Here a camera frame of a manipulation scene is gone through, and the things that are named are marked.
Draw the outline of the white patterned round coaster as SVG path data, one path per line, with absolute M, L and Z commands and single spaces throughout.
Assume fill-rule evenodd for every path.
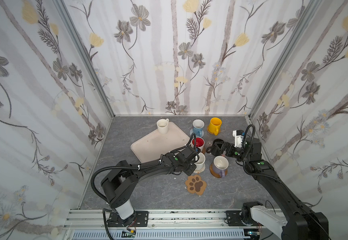
M 195 170 L 193 173 L 194 173 L 194 174 L 200 174 L 200 173 L 202 173 L 204 170 L 205 170 L 205 168 L 202 168 L 202 169 L 200 169 L 200 170 Z

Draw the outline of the plain round wooden coaster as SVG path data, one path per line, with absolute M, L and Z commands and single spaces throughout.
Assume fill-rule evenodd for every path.
M 212 176 L 214 176 L 215 178 L 219 178 L 219 179 L 222 178 L 222 175 L 219 175 L 219 174 L 214 172 L 213 164 L 210 164 L 209 170 L 210 170 L 210 173 L 212 174 Z M 224 175 L 224 177 L 225 177 L 227 175 L 227 173 L 228 173 L 228 170 L 224 170 L 224 172 L 225 172 L 225 175 Z

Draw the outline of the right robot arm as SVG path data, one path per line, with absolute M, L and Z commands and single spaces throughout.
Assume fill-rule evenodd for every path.
M 258 139 L 242 143 L 240 147 L 217 139 L 213 142 L 213 156 L 225 155 L 242 163 L 243 170 L 258 181 L 280 207 L 285 219 L 259 202 L 244 203 L 238 219 L 246 226 L 256 223 L 270 230 L 281 240 L 328 240 L 329 223 L 323 213 L 316 213 L 304 204 L 283 183 L 271 164 L 262 159 L 262 145 Z

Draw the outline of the purple mug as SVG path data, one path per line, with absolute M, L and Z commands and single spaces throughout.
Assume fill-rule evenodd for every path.
M 213 170 L 215 173 L 222 175 L 222 178 L 224 178 L 225 172 L 224 170 L 227 170 L 229 167 L 228 160 L 223 156 L 217 156 L 213 160 Z

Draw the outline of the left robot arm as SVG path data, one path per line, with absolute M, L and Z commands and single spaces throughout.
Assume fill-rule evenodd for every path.
M 185 173 L 190 176 L 196 169 L 199 152 L 184 146 L 157 160 L 142 164 L 129 164 L 126 160 L 115 166 L 104 167 L 93 173 L 90 184 L 94 193 L 116 211 L 121 220 L 126 221 L 135 215 L 130 197 L 137 184 L 144 179 L 159 175 Z

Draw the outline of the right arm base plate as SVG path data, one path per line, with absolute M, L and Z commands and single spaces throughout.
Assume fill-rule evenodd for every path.
M 252 226 L 253 223 L 249 221 L 248 219 L 244 219 L 243 216 L 241 215 L 241 211 L 225 211 L 226 218 L 225 218 L 225 223 L 229 227 L 241 227 L 241 226 Z

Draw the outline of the white mug with handle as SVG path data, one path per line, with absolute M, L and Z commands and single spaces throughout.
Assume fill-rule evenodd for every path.
M 162 135 L 165 135 L 169 131 L 169 119 L 160 119 L 157 121 L 158 132 Z

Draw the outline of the light blue mug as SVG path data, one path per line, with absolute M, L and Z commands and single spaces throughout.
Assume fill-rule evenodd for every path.
M 193 121 L 193 128 L 192 129 L 195 132 L 196 130 L 201 130 L 201 129 L 203 130 L 204 126 L 205 126 L 205 123 L 202 120 L 196 119 Z

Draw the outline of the beige serving tray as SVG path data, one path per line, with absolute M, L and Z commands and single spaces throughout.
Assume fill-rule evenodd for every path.
M 157 160 L 174 149 L 184 147 L 190 137 L 175 123 L 168 122 L 168 132 L 161 134 L 158 129 L 131 145 L 132 152 L 141 163 Z

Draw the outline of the red interior mug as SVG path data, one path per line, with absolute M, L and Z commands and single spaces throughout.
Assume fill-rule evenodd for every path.
M 191 146 L 196 149 L 198 153 L 205 153 L 205 141 L 202 138 L 192 139 Z

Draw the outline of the yellow mug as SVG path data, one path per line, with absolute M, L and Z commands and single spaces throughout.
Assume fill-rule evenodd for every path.
M 208 132 L 214 136 L 217 136 L 221 131 L 222 120 L 219 118 L 211 118 L 208 125 Z

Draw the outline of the black mug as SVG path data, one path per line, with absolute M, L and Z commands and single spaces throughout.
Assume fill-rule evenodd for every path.
M 224 152 L 223 146 L 225 142 L 222 139 L 215 139 L 211 146 L 207 147 L 206 153 L 213 156 L 221 156 Z

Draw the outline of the blue woven round coaster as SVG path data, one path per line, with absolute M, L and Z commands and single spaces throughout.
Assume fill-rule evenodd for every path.
M 202 138 L 205 135 L 204 130 L 202 130 L 202 129 L 201 130 L 196 130 L 195 132 L 194 132 L 193 129 L 191 129 L 190 130 L 190 135 L 192 135 L 193 133 L 196 135 L 197 138 Z

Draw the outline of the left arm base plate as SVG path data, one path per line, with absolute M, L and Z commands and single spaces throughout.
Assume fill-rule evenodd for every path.
M 126 220 L 122 220 L 118 213 L 111 212 L 106 223 L 108 227 L 147 227 L 148 219 L 148 211 L 136 211 Z

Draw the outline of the brown paw print coaster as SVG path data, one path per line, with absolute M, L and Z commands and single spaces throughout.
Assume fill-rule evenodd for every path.
M 203 195 L 207 187 L 207 183 L 199 175 L 188 176 L 185 185 L 189 193 L 197 194 L 198 196 Z

